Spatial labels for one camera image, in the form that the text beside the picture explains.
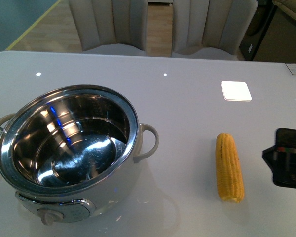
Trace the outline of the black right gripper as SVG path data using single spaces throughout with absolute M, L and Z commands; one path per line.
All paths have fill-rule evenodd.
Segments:
M 296 189 L 296 130 L 279 128 L 275 145 L 262 152 L 276 186 Z

